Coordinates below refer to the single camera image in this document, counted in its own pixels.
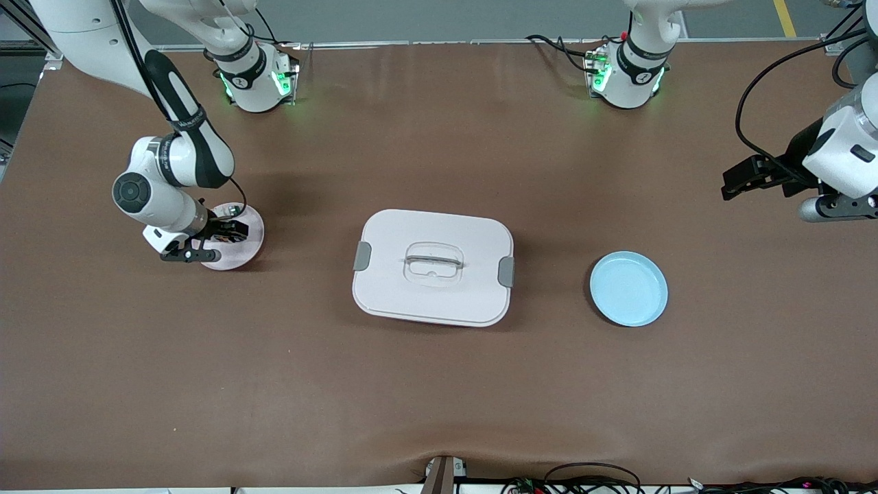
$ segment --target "table surface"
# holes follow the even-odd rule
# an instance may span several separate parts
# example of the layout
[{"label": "table surface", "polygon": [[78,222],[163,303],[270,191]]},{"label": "table surface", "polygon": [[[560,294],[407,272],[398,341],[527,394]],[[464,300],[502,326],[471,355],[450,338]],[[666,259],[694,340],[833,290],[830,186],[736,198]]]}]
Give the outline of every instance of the table surface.
[{"label": "table surface", "polygon": [[[110,188],[152,102],[69,64],[37,90],[2,185],[0,488],[407,483],[609,461],[647,483],[878,475],[874,224],[799,221],[780,190],[723,202],[749,156],[738,97],[796,43],[681,44],[646,107],[589,99],[533,46],[317,51],[299,102],[225,104],[174,54],[263,216],[246,269],[162,263]],[[809,54],[752,96],[767,149],[841,92]],[[192,190],[209,203],[231,187]],[[368,316],[350,283],[386,208],[494,218],[515,239],[507,316],[461,329]],[[664,271],[625,329],[584,293],[619,250]]]}]

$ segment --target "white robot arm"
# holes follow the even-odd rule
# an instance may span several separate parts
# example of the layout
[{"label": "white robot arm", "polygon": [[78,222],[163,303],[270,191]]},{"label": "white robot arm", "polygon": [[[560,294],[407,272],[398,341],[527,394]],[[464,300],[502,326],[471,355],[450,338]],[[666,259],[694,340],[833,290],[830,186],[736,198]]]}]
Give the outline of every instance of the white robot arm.
[{"label": "white robot arm", "polygon": [[[118,22],[119,15],[126,16],[121,2],[32,0],[32,6],[70,62],[91,76],[153,98],[173,127],[164,137],[139,139],[127,170],[112,187],[119,209],[147,224],[143,235],[162,259],[218,261],[219,251],[192,249],[191,240],[246,240],[248,225],[217,218],[181,190],[224,185],[234,173],[234,157],[173,62],[150,47],[133,25]],[[142,65],[129,51],[131,40]]]},{"label": "white robot arm", "polygon": [[621,41],[610,40],[587,64],[591,92],[620,108],[637,108],[659,88],[665,62],[680,38],[677,11],[713,7],[730,0],[623,0],[631,27]]},{"label": "white robot arm", "polygon": [[831,106],[802,166],[820,178],[806,222],[878,218],[878,74]]},{"label": "white robot arm", "polygon": [[236,16],[257,0],[140,0],[150,12],[182,27],[205,45],[219,67],[229,97],[242,109],[266,112],[295,98],[299,62],[268,43],[255,41]]}]

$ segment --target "floor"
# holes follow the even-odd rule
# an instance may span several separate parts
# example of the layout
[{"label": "floor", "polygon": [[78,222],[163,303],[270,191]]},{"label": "floor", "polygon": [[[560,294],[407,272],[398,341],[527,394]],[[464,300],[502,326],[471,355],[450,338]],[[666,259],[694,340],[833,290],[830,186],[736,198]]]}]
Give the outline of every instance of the floor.
[{"label": "floor", "polygon": [[[534,33],[595,39],[619,33],[628,22],[623,3],[608,0],[262,0],[259,7],[279,40],[313,43],[520,40]],[[131,2],[130,12],[144,36],[158,47],[196,44],[188,33],[147,12],[139,2]],[[845,13],[820,0],[736,0],[687,11],[684,19],[689,38],[816,38]],[[259,33],[266,33],[255,14],[245,20]],[[23,35],[0,12],[0,41],[26,39]],[[871,59],[864,60],[860,65],[871,69]],[[0,52],[0,85],[36,83],[42,66],[39,57],[2,56]],[[0,89],[0,139],[15,142],[31,97],[29,86]],[[0,141],[0,166],[8,151]]]}]

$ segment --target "light blue plate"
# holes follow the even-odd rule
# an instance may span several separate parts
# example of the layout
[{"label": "light blue plate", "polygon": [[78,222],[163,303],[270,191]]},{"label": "light blue plate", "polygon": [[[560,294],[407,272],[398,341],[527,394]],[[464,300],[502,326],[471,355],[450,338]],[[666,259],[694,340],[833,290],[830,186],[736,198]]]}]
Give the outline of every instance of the light blue plate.
[{"label": "light blue plate", "polygon": [[589,281],[594,305],[614,323],[645,326],[667,305],[667,282],[658,266],[636,252],[608,254]]}]

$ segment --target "gray latch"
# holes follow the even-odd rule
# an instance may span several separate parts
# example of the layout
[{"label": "gray latch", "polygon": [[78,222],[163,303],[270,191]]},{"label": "gray latch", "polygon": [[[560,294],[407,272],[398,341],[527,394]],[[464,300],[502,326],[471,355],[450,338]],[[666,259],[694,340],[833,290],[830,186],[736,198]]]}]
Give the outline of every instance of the gray latch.
[{"label": "gray latch", "polygon": [[372,246],[368,242],[360,242],[356,245],[356,257],[354,257],[354,271],[364,271],[369,267],[372,257]]},{"label": "gray latch", "polygon": [[515,259],[511,257],[505,257],[500,260],[500,265],[497,268],[497,281],[506,287],[511,288],[515,281]]}]

